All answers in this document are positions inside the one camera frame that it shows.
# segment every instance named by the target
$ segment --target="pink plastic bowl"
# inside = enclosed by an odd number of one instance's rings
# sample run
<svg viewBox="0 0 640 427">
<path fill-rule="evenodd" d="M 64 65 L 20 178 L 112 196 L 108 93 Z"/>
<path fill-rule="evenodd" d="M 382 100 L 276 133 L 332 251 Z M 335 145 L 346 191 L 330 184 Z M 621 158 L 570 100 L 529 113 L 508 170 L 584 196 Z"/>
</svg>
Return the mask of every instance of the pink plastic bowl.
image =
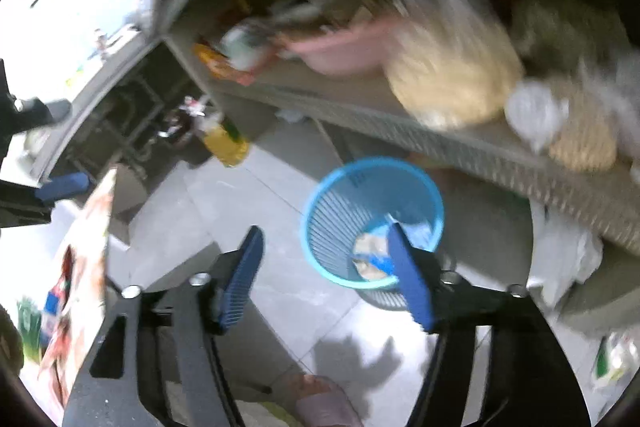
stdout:
<svg viewBox="0 0 640 427">
<path fill-rule="evenodd" d="M 399 22 L 387 17 L 305 41 L 287 41 L 286 48 L 318 73 L 331 76 L 367 73 L 385 62 L 393 44 L 393 30 Z"/>
</svg>

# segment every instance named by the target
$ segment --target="plastic container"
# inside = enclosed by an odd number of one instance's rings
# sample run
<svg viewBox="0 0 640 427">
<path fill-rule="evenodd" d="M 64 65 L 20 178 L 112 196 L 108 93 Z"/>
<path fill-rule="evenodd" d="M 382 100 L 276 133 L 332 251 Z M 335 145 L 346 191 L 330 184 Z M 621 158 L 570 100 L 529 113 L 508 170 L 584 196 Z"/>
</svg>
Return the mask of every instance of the plastic container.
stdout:
<svg viewBox="0 0 640 427">
<path fill-rule="evenodd" d="M 406 225 L 428 224 L 431 235 L 420 247 L 436 249 L 444 206 L 425 172 L 386 157 L 366 158 L 335 170 L 321 182 L 303 217 L 301 240 L 307 260 L 323 277 L 347 288 L 393 288 L 398 277 L 365 280 L 353 263 L 356 239 L 379 230 L 389 217 Z"/>
<path fill-rule="evenodd" d="M 399 19 L 387 17 L 304 41 L 285 40 L 285 47 L 321 74 L 369 73 L 386 61 L 399 23 Z"/>
</svg>

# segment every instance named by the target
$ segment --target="yellow bottle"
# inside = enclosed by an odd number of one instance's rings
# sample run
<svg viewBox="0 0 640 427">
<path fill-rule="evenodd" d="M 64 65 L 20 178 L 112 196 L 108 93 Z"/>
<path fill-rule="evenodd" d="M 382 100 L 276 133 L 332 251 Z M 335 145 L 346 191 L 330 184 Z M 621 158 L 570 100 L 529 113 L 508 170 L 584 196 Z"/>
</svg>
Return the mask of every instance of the yellow bottle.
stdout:
<svg viewBox="0 0 640 427">
<path fill-rule="evenodd" d="M 199 127 L 204 133 L 204 145 L 225 167 L 240 164 L 249 152 L 249 142 L 222 113 L 204 118 Z"/>
</svg>

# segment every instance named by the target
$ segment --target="blue gripper pad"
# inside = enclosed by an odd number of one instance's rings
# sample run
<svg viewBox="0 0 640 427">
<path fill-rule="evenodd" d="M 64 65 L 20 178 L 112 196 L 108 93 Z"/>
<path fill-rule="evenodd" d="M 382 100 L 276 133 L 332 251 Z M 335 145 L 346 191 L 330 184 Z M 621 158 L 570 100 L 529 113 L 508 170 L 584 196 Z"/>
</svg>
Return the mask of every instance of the blue gripper pad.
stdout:
<svg viewBox="0 0 640 427">
<path fill-rule="evenodd" d="M 394 273 L 398 277 L 409 312 L 424 331 L 431 331 L 435 318 L 427 280 L 431 280 L 433 285 L 434 280 L 440 277 L 440 265 L 433 253 L 411 246 L 399 223 L 393 223 L 389 227 L 386 241 L 389 256 L 394 264 Z M 420 267 L 414 260 L 414 257 L 418 256 L 421 258 Z"/>
<path fill-rule="evenodd" d="M 223 331 L 238 323 L 264 254 L 264 234 L 251 227 L 238 250 L 239 260 L 224 289 L 218 322 Z"/>
<path fill-rule="evenodd" d="M 89 177 L 84 172 L 73 172 L 53 178 L 42 187 L 36 188 L 34 195 L 42 203 L 55 203 L 84 194 L 89 190 Z"/>
</svg>

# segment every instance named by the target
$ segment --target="white plastic bag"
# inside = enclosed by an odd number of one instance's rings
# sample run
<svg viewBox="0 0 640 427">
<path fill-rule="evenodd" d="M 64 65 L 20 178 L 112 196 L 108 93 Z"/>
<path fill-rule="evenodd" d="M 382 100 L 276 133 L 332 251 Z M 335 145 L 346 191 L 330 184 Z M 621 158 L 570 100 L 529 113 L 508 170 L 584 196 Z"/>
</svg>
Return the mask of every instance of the white plastic bag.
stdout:
<svg viewBox="0 0 640 427">
<path fill-rule="evenodd" d="M 542 82 L 519 82 L 504 106 L 504 115 L 514 132 L 538 154 L 562 129 L 569 116 L 569 101 L 556 100 Z"/>
<path fill-rule="evenodd" d="M 555 307 L 574 282 L 584 283 L 602 261 L 602 241 L 571 217 L 530 200 L 533 255 L 527 287 L 542 287 Z"/>
<path fill-rule="evenodd" d="M 640 159 L 640 52 L 620 57 L 609 74 L 590 70 L 584 62 L 578 70 L 584 89 L 600 100 L 614 121 L 618 149 Z"/>
<path fill-rule="evenodd" d="M 523 68 L 487 0 L 402 2 L 412 24 L 385 72 L 407 112 L 438 130 L 498 116 Z"/>
<path fill-rule="evenodd" d="M 536 74 L 574 74 L 580 60 L 603 62 L 629 48 L 617 12 L 580 0 L 520 0 L 513 11 L 511 39 Z"/>
<path fill-rule="evenodd" d="M 622 384 L 624 389 L 640 369 L 638 327 L 609 333 L 600 344 L 591 371 L 594 389 L 611 388 Z"/>
</svg>

